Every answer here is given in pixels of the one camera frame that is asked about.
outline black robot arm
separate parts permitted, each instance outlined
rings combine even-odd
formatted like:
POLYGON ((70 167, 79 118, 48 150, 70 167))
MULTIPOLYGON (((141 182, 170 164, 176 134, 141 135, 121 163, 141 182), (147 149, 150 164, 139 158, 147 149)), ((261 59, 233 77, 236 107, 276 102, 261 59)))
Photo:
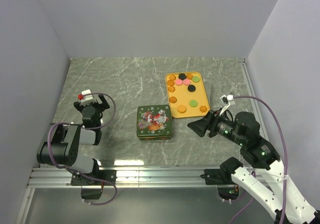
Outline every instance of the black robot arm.
POLYGON ((209 110, 204 118, 189 123, 188 127, 200 137, 208 130, 210 138, 220 134, 241 146, 240 154, 253 168, 268 170, 270 164, 280 160, 273 145, 260 136, 260 124, 252 113, 239 112, 231 121, 226 112, 220 116, 221 110, 209 110))

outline metal frame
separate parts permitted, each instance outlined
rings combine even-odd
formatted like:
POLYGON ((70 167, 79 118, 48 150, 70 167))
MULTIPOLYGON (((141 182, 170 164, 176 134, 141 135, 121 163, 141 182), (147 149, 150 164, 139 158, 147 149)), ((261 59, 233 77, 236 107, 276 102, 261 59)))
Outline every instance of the metal frame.
MULTIPOLYGON (((204 169, 208 168, 210 166, 114 166, 100 169, 116 170, 118 188, 203 188, 212 187, 212 185, 206 185, 205 180, 200 178, 200 175, 205 172, 204 169)), ((34 168, 27 188, 101 188, 100 185, 71 186, 71 178, 71 173, 55 167, 34 168)), ((257 176, 257 179, 264 183, 261 176, 257 176)))
MULTIPOLYGON (((246 59, 239 59, 243 77, 249 95, 255 96, 250 77, 246 67, 246 59)), ((258 103, 251 100, 254 115, 261 124, 261 135, 268 140, 266 127, 258 103)), ((206 185, 205 180, 200 178, 204 169, 218 168, 217 166, 114 166, 100 167, 100 169, 112 169, 117 171, 116 185, 118 188, 212 188, 214 185, 206 185)), ((22 204, 16 219, 16 224, 24 224, 31 205, 36 188, 81 188, 71 186, 72 174, 68 171, 54 167, 33 168, 22 204)), ((256 177, 262 184, 267 183, 261 176, 256 177)), ((101 186, 83 186, 82 188, 101 188, 101 186)))
MULTIPOLYGON (((254 88, 251 84, 251 80, 250 80, 250 77, 249 77, 249 73, 248 73, 248 70, 247 70, 247 66, 246 66, 246 59, 239 59, 239 64, 241 64, 242 66, 242 74, 244 76, 244 80, 245 80, 245 85, 246 85, 246 88, 248 89, 248 93, 249 95, 251 96, 256 96, 255 95, 255 92, 254 92, 254 88)), ((264 121, 262 119, 262 115, 261 115, 261 112, 260 112, 260 109, 259 109, 259 105, 258 105, 258 102, 256 100, 253 100, 253 99, 250 99, 251 101, 251 104, 252 104, 252 107, 253 107, 253 111, 254 111, 254 116, 256 117, 257 121, 260 123, 261 125, 261 131, 260 131, 260 135, 265 138, 266 140, 269 140, 268 138, 268 134, 267 134, 267 130, 266 130, 266 127, 264 125, 264 121)))

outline macaron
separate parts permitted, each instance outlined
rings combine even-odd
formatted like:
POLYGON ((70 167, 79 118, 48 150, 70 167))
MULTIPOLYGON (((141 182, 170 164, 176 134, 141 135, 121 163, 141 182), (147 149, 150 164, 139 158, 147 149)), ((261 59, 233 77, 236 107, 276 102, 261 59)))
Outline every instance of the macaron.
POLYGON ((196 107, 196 106, 198 105, 198 102, 197 102, 196 100, 190 100, 190 101, 189 101, 189 105, 190 105, 191 107, 196 107))
POLYGON ((181 79, 175 80, 176 85, 182 85, 183 81, 181 79))
POLYGON ((190 92, 194 92, 194 91, 196 91, 196 87, 195 87, 194 85, 189 85, 189 86, 188 86, 188 90, 189 90, 190 92))
POLYGON ((184 80, 187 76, 184 73, 178 75, 178 78, 184 80))
POLYGON ((191 81, 189 79, 184 79, 183 83, 184 83, 184 85, 189 85, 189 84, 191 84, 191 81))
POLYGON ((200 81, 200 78, 199 78, 198 76, 194 76, 194 77, 192 78, 192 81, 195 82, 195 83, 197 83, 197 82, 200 81))

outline pink macaron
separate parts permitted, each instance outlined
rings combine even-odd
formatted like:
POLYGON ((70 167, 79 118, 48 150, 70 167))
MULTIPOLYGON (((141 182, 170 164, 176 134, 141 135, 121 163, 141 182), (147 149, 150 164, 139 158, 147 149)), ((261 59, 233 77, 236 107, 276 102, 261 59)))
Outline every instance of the pink macaron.
POLYGON ((182 80, 181 79, 177 79, 177 80, 175 80, 175 83, 176 83, 176 85, 182 85, 182 80))
POLYGON ((183 83, 184 83, 184 85, 189 85, 189 84, 191 84, 191 81, 189 79, 184 79, 183 83))

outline cable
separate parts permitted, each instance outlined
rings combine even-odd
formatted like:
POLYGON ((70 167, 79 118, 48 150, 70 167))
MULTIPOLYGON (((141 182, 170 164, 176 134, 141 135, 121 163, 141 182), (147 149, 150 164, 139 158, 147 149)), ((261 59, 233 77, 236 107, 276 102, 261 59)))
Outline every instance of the cable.
POLYGON ((229 117, 226 115, 227 118, 228 118, 231 122, 233 122, 234 117, 232 116, 231 111, 230 111, 230 110, 226 110, 226 113, 228 113, 228 114, 231 116, 231 120, 230 120, 229 117))
MULTIPOLYGON (((256 176, 256 175, 255 175, 255 174, 256 174, 255 171, 252 171, 251 174, 252 174, 254 177, 256 176)), ((248 202, 248 204, 245 205, 245 207, 242 208, 237 214, 235 214, 234 217, 232 217, 232 219, 229 221, 229 224, 231 224, 242 212, 244 212, 244 210, 247 209, 247 207, 252 203, 253 200, 254 200, 253 197, 251 197, 251 199, 250 199, 250 201, 248 202)))
MULTIPOLYGON (((280 138, 281 138, 281 142, 282 142, 282 145, 283 145, 283 150, 284 150, 284 176, 286 176, 288 173, 288 154, 287 154, 287 147, 286 147, 286 142, 285 142, 285 139, 284 139, 284 136, 283 136, 283 133, 282 133, 282 130, 281 130, 281 127, 280 127, 280 124, 279 124, 279 121, 278 121, 278 119, 277 119, 277 117, 276 117, 276 115, 275 115, 275 113, 272 111, 272 109, 270 108, 270 106, 265 102, 265 101, 263 101, 262 99, 260 99, 260 98, 258 98, 258 97, 255 97, 255 96, 246 96, 246 95, 243 95, 243 96, 234 96, 233 97, 234 99, 240 99, 240 98, 248 98, 248 99, 254 99, 254 100, 258 100, 259 102, 261 102, 261 103, 263 103, 264 104, 264 106, 266 106, 266 108, 270 111, 270 113, 271 113, 271 115, 273 116, 273 118, 274 118, 274 120, 275 120, 275 122, 276 122, 276 125, 277 125, 277 127, 278 127, 278 130, 279 130, 279 134, 280 134, 280 138)), ((286 196, 287 196, 287 191, 286 191, 286 183, 287 183, 287 180, 286 179, 284 179, 283 180, 283 201, 282 201, 282 212, 281 212, 281 218, 280 218, 280 222, 279 222, 279 224, 283 224, 283 222, 284 222, 284 219, 285 219, 285 209, 286 209, 286 196)))
MULTIPOLYGON (((83 96, 87 96, 87 95, 105 95, 105 96, 108 96, 108 97, 111 99, 112 103, 113 103, 113 107, 114 107, 114 108, 113 108, 113 109, 114 109, 113 111, 114 111, 114 112, 113 112, 113 114, 112 114, 111 119, 110 119, 106 124, 104 124, 104 125, 102 125, 102 126, 98 126, 98 127, 85 128, 85 129, 86 129, 86 130, 97 130, 97 129, 101 129, 101 128, 107 126, 107 125, 113 120, 113 118, 114 118, 114 116, 115 116, 115 114, 116 114, 116 113, 115 113, 115 111, 116 111, 116 110, 115 110, 115 109, 116 109, 116 108, 115 108, 115 107, 116 107, 116 103, 115 103, 114 99, 113 99, 110 95, 107 95, 107 94, 104 94, 104 93, 100 93, 100 92, 85 94, 85 95, 83 95, 83 96)), ((91 204, 91 205, 104 205, 104 204, 107 204, 107 203, 111 202, 111 201, 116 197, 117 192, 118 192, 118 191, 117 191, 117 187, 115 186, 115 184, 113 184, 112 182, 107 181, 107 180, 97 179, 97 178, 88 176, 88 175, 86 175, 86 174, 83 174, 83 173, 75 170, 75 169, 72 169, 71 167, 68 167, 68 166, 65 166, 65 165, 63 165, 63 166, 58 165, 58 163, 56 162, 56 160, 55 160, 55 158, 54 158, 53 152, 52 152, 51 137, 52 137, 52 132, 53 132, 53 130, 54 130, 57 126, 59 126, 59 125, 71 125, 71 124, 70 124, 70 123, 66 123, 66 122, 56 123, 56 124, 54 124, 54 125, 50 128, 50 130, 49 130, 49 132, 48 132, 48 139, 47 139, 48 152, 49 152, 50 160, 51 160, 51 162, 53 163, 53 165, 54 165, 56 168, 58 168, 58 169, 66 169, 66 170, 68 170, 68 171, 70 171, 70 172, 73 172, 74 174, 79 174, 79 175, 83 176, 84 178, 87 178, 87 179, 90 179, 90 180, 94 180, 94 181, 103 182, 103 183, 108 184, 108 185, 112 185, 112 186, 114 187, 115 191, 114 191, 114 195, 113 195, 109 200, 107 200, 107 201, 105 201, 105 202, 102 202, 102 203, 92 203, 92 202, 89 202, 89 201, 85 200, 86 203, 91 204)))

